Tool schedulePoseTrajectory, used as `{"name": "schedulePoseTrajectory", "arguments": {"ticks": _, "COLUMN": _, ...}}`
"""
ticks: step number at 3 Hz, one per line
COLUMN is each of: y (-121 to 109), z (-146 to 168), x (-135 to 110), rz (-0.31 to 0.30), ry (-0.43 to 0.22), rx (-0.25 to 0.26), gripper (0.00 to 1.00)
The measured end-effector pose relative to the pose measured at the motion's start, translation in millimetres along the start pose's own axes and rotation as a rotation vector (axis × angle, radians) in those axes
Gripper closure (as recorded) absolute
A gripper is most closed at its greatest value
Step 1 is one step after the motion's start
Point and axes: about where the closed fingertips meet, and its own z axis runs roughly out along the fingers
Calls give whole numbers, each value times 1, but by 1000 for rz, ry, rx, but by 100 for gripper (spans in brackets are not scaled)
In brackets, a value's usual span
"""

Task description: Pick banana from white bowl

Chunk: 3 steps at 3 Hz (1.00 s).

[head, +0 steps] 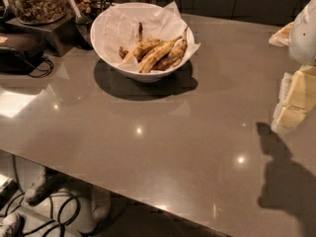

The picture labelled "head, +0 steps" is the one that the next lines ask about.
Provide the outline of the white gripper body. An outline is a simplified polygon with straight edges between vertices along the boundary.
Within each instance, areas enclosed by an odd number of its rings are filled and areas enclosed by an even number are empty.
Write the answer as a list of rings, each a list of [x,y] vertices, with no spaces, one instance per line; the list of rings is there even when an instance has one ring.
[[[310,0],[293,22],[289,55],[299,64],[316,65],[316,0]]]

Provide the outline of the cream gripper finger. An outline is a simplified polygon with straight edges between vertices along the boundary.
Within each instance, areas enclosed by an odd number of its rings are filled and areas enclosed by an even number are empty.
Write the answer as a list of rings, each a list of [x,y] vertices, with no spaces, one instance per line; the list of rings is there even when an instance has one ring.
[[[288,23],[283,28],[274,33],[269,39],[269,44],[279,47],[289,46],[289,36],[292,26],[293,23]]]
[[[294,74],[285,73],[280,82],[272,131],[287,133],[298,128],[316,106],[316,66],[302,65]]]

